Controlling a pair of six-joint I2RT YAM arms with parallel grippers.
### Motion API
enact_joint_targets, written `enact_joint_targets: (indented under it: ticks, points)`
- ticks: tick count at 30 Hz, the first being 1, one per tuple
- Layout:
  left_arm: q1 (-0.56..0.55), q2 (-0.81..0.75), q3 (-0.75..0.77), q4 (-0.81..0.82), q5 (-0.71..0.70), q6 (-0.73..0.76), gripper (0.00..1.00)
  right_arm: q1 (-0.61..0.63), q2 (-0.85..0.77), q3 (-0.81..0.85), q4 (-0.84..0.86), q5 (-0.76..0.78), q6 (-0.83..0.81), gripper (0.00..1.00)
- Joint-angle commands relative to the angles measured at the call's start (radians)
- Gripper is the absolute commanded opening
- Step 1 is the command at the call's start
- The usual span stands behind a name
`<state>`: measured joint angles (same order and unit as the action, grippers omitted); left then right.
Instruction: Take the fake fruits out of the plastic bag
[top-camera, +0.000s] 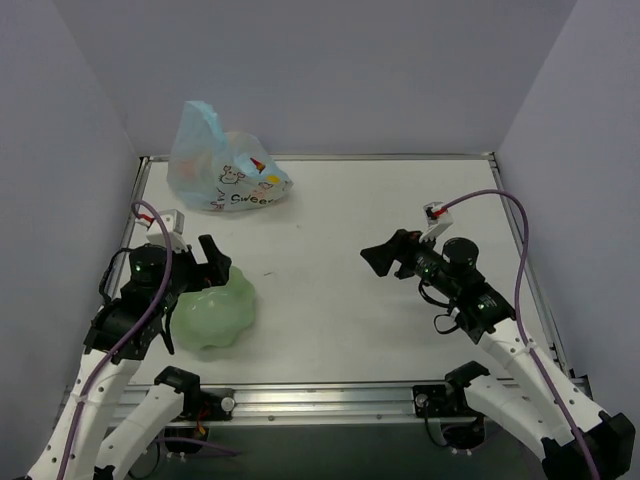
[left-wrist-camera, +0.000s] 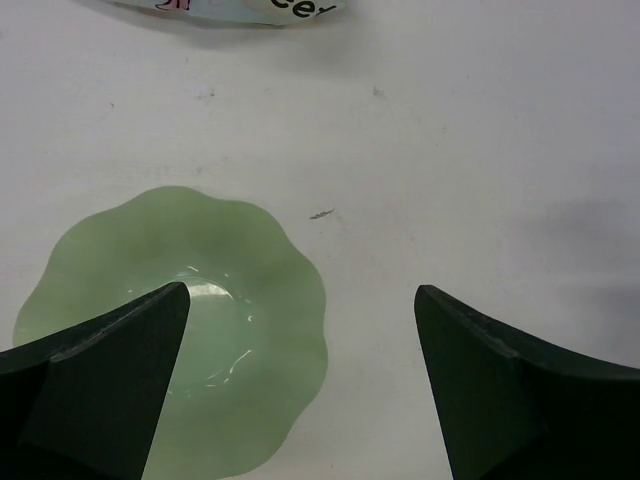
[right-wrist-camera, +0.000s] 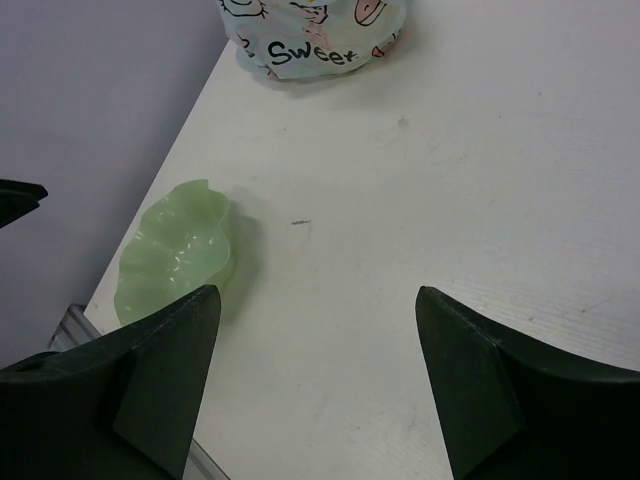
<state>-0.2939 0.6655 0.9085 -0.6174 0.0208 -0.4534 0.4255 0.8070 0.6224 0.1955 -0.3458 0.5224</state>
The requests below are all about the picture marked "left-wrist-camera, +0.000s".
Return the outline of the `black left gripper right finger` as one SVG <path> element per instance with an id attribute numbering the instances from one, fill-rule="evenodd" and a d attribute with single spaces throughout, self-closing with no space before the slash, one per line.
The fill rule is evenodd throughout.
<path id="1" fill-rule="evenodd" d="M 639 371 L 488 317 L 432 285 L 414 312 L 456 479 L 636 479 Z"/>

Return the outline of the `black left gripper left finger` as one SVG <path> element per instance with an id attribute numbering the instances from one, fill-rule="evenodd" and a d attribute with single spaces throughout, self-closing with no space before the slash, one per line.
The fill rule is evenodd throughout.
<path id="1" fill-rule="evenodd" d="M 141 478 L 189 309 L 169 283 L 2 352 L 2 478 Z"/>

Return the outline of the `light blue plastic bag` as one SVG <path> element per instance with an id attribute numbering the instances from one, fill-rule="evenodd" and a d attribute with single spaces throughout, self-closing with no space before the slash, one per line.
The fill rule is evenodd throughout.
<path id="1" fill-rule="evenodd" d="M 110 4 L 167 18 L 288 26 L 344 9 L 340 0 L 115 0 Z"/>

